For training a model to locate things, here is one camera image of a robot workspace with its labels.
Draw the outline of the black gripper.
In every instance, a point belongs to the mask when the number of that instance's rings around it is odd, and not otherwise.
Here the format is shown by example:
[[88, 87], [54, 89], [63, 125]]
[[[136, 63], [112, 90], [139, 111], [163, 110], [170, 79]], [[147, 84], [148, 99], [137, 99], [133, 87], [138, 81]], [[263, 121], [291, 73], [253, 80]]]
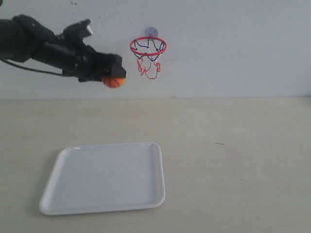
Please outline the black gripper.
[[67, 26], [57, 43], [44, 42], [31, 52], [31, 58], [62, 70], [65, 76], [76, 77], [79, 82], [102, 82], [105, 78], [125, 78], [122, 57], [102, 53], [84, 44], [93, 35], [91, 20], [85, 19]]

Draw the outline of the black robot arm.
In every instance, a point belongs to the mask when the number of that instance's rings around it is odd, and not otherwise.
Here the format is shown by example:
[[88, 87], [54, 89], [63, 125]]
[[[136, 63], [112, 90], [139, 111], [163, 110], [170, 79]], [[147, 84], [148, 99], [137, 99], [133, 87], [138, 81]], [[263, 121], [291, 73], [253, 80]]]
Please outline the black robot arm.
[[125, 78], [122, 57], [97, 52], [83, 39], [92, 35], [90, 20], [67, 26], [55, 34], [33, 17], [18, 15], [0, 21], [0, 60], [20, 68], [30, 59], [60, 69], [61, 77], [79, 82], [102, 82], [106, 78]]

